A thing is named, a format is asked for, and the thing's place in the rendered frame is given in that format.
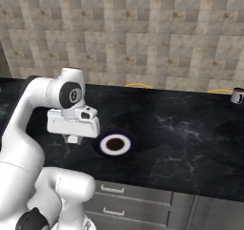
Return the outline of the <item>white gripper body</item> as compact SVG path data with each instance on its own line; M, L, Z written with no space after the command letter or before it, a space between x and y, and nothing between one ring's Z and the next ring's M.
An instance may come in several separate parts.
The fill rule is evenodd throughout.
M74 118L63 117L60 110L48 111L49 133L65 136L98 137L100 124L95 109L75 109Z

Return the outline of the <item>grey drawer front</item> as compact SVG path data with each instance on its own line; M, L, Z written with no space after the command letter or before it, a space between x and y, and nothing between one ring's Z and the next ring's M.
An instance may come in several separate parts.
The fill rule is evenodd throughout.
M96 230L165 230L164 227L106 217L90 211L87 212L87 215L93 221Z
M100 186L104 184L106 187L114 188L114 189L122 189L125 188L124 194L114 194L103 192L100 189ZM164 190L156 190L151 188L132 186L127 184L120 184L114 182L107 182L98 180L96 182L96 191L99 193L107 193L121 197L128 197L132 199L143 199L146 201L159 202L166 205L170 205L172 203L172 192L164 191Z
M125 216L117 217L104 214L104 207L116 212L125 211ZM104 195L94 195L91 200L85 203L85 210L109 217L116 217L121 220L131 220L163 227L168 225L170 215L168 208L163 205Z

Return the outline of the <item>grey cupboard door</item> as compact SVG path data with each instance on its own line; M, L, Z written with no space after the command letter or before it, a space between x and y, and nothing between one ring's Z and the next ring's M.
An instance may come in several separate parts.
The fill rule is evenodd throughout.
M197 196L186 230L244 230L244 202Z

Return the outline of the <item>white and blue mug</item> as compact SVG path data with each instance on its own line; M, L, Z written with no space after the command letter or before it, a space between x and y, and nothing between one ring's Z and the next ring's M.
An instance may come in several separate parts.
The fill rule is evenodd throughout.
M231 101L234 104L241 104L244 99L244 89L242 88L234 88Z

